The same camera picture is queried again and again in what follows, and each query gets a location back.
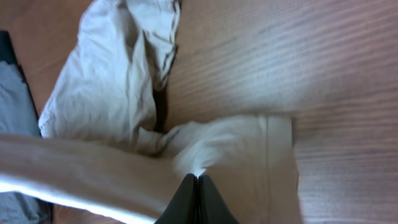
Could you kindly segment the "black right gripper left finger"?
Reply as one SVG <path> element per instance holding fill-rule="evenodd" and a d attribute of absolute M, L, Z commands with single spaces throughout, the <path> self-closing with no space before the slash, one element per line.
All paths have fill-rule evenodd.
<path fill-rule="evenodd" d="M 195 224 L 198 179 L 187 174 L 155 224 Z"/>

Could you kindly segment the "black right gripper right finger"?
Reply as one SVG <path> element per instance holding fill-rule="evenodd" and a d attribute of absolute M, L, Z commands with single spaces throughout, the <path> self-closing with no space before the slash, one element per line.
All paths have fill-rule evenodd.
<path fill-rule="evenodd" d="M 201 224 L 238 224 L 208 175 L 199 177 L 199 221 Z"/>

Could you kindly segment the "beige khaki shorts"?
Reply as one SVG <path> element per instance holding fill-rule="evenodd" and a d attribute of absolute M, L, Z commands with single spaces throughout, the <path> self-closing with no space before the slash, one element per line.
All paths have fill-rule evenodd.
<path fill-rule="evenodd" d="M 125 223 L 165 212 L 187 174 L 209 177 L 239 223 L 301 223 L 292 122 L 241 115 L 159 133 L 154 92 L 175 55 L 177 1 L 93 1 L 40 115 L 1 135 L 1 191 Z"/>

